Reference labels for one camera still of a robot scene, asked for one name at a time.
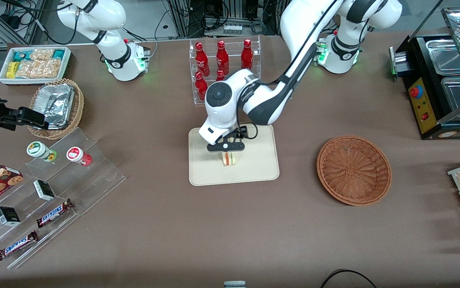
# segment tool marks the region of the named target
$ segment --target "emergency stop button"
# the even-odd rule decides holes
[[[414,99],[419,99],[423,95],[423,87],[420,85],[416,85],[415,87],[409,89],[409,96],[413,97]]]

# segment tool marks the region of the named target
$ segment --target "foil container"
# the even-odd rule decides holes
[[[68,126],[75,89],[69,84],[44,86],[38,90],[33,110],[45,115],[49,130],[62,130]]]

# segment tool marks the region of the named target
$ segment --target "small jar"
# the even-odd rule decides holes
[[[27,154],[34,158],[43,159],[45,162],[52,162],[58,154],[40,141],[35,141],[27,146]]]
[[[81,164],[82,166],[91,164],[91,155],[84,153],[79,147],[71,147],[68,149],[67,158],[71,162]]]

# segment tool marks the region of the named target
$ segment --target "coca-cola bottle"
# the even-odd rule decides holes
[[[217,59],[217,68],[221,69],[225,75],[228,75],[230,73],[230,63],[228,60],[228,51],[226,51],[223,40],[217,41],[217,54],[215,58]]]
[[[202,100],[203,102],[205,101],[205,94],[207,93],[207,82],[205,79],[203,79],[203,75],[200,71],[196,71],[195,73],[196,77],[196,92],[199,96],[199,100]]]
[[[196,42],[196,66],[198,71],[203,73],[203,76],[208,77],[210,75],[210,68],[208,67],[208,57],[205,51],[203,51],[203,44]]]
[[[251,40],[244,40],[244,49],[241,53],[241,69],[253,70],[253,51],[251,50]]]
[[[217,77],[215,78],[216,81],[222,81],[225,79],[225,73],[221,69],[217,70]]]

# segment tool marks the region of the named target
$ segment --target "black box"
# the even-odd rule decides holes
[[[51,201],[54,199],[55,195],[49,183],[38,179],[35,182],[33,182],[33,185],[34,189],[36,190],[36,193],[38,193],[38,197],[47,201]]]
[[[0,221],[6,226],[17,226],[20,224],[20,219],[14,208],[0,206]]]

